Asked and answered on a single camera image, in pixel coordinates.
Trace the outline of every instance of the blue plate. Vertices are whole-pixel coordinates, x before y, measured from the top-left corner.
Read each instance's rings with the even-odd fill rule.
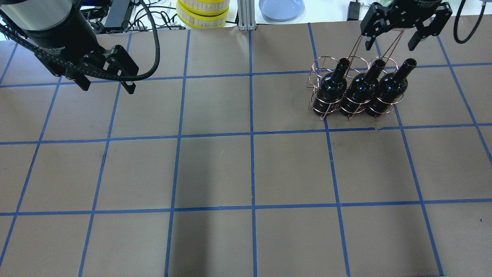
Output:
[[[303,0],[260,0],[260,11],[265,19],[287,21],[295,18],[304,8]]]

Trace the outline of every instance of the cable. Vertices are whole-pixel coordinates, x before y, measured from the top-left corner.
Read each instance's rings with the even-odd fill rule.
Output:
[[[461,0],[460,7],[458,8],[458,12],[456,13],[455,25],[453,27],[453,36],[455,37],[455,41],[459,44],[463,44],[463,43],[469,41],[471,36],[475,33],[475,31],[478,28],[478,25],[480,25],[480,22],[482,21],[482,17],[484,16],[484,12],[485,12],[485,5],[487,3],[485,1],[483,1],[482,10],[480,11],[480,15],[478,16],[477,23],[475,23],[475,26],[473,27],[473,29],[471,29],[470,34],[464,40],[461,40],[458,38],[458,21],[460,20],[461,11],[463,10],[463,6],[464,6],[465,2],[466,2],[466,0]]]
[[[64,60],[61,60],[60,58],[53,56],[49,53],[46,53],[43,51],[41,48],[33,45],[32,43],[28,42],[25,39],[20,38],[19,36],[15,35],[15,33],[11,32],[9,29],[6,27],[0,25],[0,32],[12,39],[13,41],[17,42],[24,48],[34,52],[35,56],[37,56],[40,59],[46,59],[49,60],[50,62],[57,64],[61,67],[64,67],[69,70],[73,70],[75,72],[79,72],[83,75],[99,78],[99,79],[106,79],[106,80],[112,80],[112,81],[119,81],[119,82],[133,82],[133,81],[140,81],[143,79],[146,79],[157,70],[157,67],[159,66],[159,61],[160,61],[160,45],[159,45],[159,37],[157,36],[157,27],[155,26],[154,19],[152,18],[151,12],[147,5],[144,3],[144,0],[138,0],[140,4],[143,6],[145,11],[147,12],[147,17],[149,18],[149,21],[151,22],[152,25],[152,31],[154,35],[154,43],[155,43],[155,59],[154,59],[154,64],[152,67],[149,69],[144,74],[140,75],[135,75],[135,76],[118,76],[115,74],[108,74],[102,71],[94,71],[94,70],[89,70],[87,68],[83,68],[80,66],[76,66],[71,62],[67,62]]]

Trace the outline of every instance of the wine bottle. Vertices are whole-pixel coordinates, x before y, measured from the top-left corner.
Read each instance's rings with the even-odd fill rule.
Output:
[[[368,103],[366,113],[375,118],[383,115],[391,107],[391,103],[400,98],[406,91],[408,87],[406,78],[416,66],[417,62],[414,59],[406,59],[396,72],[383,76],[379,81],[376,93]]]
[[[355,76],[345,96],[340,101],[340,112],[343,115],[351,117],[366,108],[367,102],[376,91],[377,78],[385,65],[383,60],[378,59],[374,61],[369,70]]]
[[[342,98],[345,89],[347,89],[345,73],[349,66],[350,61],[347,58],[342,58],[338,61],[335,70],[321,79],[312,104],[315,114],[324,116],[337,108],[337,102]]]

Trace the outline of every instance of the metal bottle holder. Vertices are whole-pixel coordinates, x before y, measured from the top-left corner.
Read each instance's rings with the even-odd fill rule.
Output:
[[[359,59],[359,60],[362,60],[366,65],[367,65],[367,69],[366,68],[363,68],[363,70],[369,70],[370,66],[372,65],[372,63],[377,60],[377,59],[386,59],[386,63],[388,63],[389,61],[391,61],[393,64],[395,64],[395,70],[398,70],[398,64],[395,62],[395,60],[393,60],[391,58],[391,55],[392,53],[394,52],[396,46],[398,45],[401,37],[403,36],[403,32],[404,32],[404,29],[395,29],[395,31],[399,32],[400,34],[397,36],[397,38],[395,39],[395,41],[393,41],[393,43],[390,45],[390,47],[388,48],[388,50],[386,50],[386,52],[382,55],[382,56],[378,56],[378,57],[374,57],[371,61],[367,62],[364,58],[362,57],[359,57],[359,56],[356,56],[355,54],[357,53],[357,50],[359,49],[359,45],[362,41],[362,35],[359,36],[356,44],[354,45],[354,48],[352,48],[352,51],[350,52],[350,55],[347,57],[347,59],[350,59],[350,66],[349,66],[349,69],[347,70],[347,73],[345,74],[345,77],[347,78],[347,88],[350,87],[350,84],[352,82],[352,80],[354,79],[355,76],[349,76],[349,72],[351,71],[355,71],[357,74],[360,74],[361,71],[359,69],[356,69],[356,68],[353,68],[352,67],[352,63],[354,61],[354,59]],[[307,88],[312,88],[312,94],[311,94],[311,98],[309,99],[309,105],[308,105],[308,109],[309,110],[315,110],[319,113],[323,113],[317,109],[314,108],[313,106],[313,97],[315,97],[318,101],[324,103],[324,104],[328,104],[328,109],[327,109],[327,112],[323,113],[322,116],[320,116],[320,120],[324,120],[325,117],[336,111],[336,110],[339,110],[339,109],[342,109],[343,111],[345,111],[346,113],[350,114],[347,118],[348,118],[348,121],[350,121],[352,119],[352,117],[358,113],[361,113],[363,112],[366,107],[367,107],[367,104],[372,100],[372,99],[369,99],[363,103],[359,103],[359,102],[356,102],[354,99],[350,98],[350,97],[347,97],[346,96],[346,90],[345,92],[343,93],[343,96],[340,97],[338,100],[336,100],[335,102],[332,102],[332,103],[327,103],[325,102],[324,100],[322,99],[319,99],[317,96],[316,96],[316,91],[319,90],[319,83],[321,81],[321,79],[323,78],[320,74],[321,72],[333,72],[331,69],[329,69],[325,64],[326,64],[326,61],[327,59],[330,61],[333,60],[335,63],[338,62],[338,59],[334,58],[334,57],[331,57],[331,56],[321,56],[317,59],[314,60],[314,62],[312,63],[311,65],[311,69],[309,71],[309,76],[307,78],[307,84],[306,84],[306,87]],[[343,99],[343,98],[346,98],[347,100],[349,100],[350,102],[354,103],[354,104],[357,104],[358,107],[357,109],[355,110],[355,112],[348,112],[347,110],[345,110],[344,108],[340,107],[339,106],[339,103],[340,101]],[[376,113],[377,115],[374,117],[374,119],[377,121],[381,118],[382,115],[384,114],[387,114],[387,113],[390,113],[391,111],[393,111],[393,109],[395,109],[395,105],[397,103],[399,103],[402,99],[403,99],[403,95],[401,97],[399,97],[397,100],[393,101],[392,103],[387,103],[385,101],[383,101],[382,99],[380,99],[379,97],[376,97],[374,98],[376,99],[377,101],[383,103],[383,104],[387,104],[389,105],[388,108],[384,111],[384,112],[376,112],[374,111],[372,108],[370,108],[374,113]],[[330,111],[330,108],[332,107],[332,105],[335,105],[336,108],[331,110]]]

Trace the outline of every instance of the yellow basket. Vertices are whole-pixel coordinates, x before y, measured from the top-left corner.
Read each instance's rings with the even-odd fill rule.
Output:
[[[199,15],[220,15],[229,8],[229,0],[178,0],[181,6]]]
[[[192,28],[219,28],[225,24],[225,16],[229,11],[229,6],[226,11],[219,15],[206,16],[199,15],[189,11],[178,1],[176,3],[176,13],[185,24]]]

